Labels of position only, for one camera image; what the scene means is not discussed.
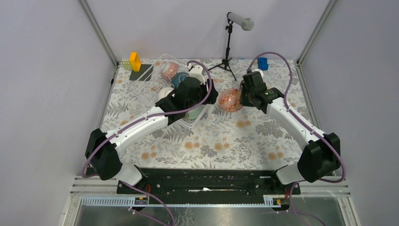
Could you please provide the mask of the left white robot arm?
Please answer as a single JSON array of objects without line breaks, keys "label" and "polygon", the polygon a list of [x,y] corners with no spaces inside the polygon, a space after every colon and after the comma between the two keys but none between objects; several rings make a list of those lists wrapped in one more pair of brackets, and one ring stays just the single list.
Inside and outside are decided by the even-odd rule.
[{"label": "left white robot arm", "polygon": [[141,117],[107,132],[93,130],[81,175],[88,178],[87,166],[91,165],[101,180],[115,178],[127,184],[132,192],[143,192],[146,187],[143,174],[138,167],[123,163],[120,154],[148,134],[184,118],[188,111],[201,105],[214,104],[217,97],[212,79],[202,84],[198,79],[188,77]]}]

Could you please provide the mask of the light green celadon bowl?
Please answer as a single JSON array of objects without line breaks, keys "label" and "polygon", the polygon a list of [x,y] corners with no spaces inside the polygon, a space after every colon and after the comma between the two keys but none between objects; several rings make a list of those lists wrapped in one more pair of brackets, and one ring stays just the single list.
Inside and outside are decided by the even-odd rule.
[{"label": "light green celadon bowl", "polygon": [[203,107],[202,106],[198,106],[188,112],[185,113],[185,118],[188,120],[196,120],[198,118],[198,116],[200,115],[200,113],[202,112]]}]

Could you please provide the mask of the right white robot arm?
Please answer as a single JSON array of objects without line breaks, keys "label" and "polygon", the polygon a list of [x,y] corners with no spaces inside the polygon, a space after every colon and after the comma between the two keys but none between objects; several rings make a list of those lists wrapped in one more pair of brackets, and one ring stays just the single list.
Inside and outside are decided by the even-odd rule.
[{"label": "right white robot arm", "polygon": [[270,188],[281,194],[293,182],[315,182],[341,167],[340,138],[335,133],[326,134],[313,126],[286,101],[277,88],[267,88],[258,71],[243,76],[241,104],[255,107],[273,118],[298,143],[302,150],[296,163],[274,172]]}]

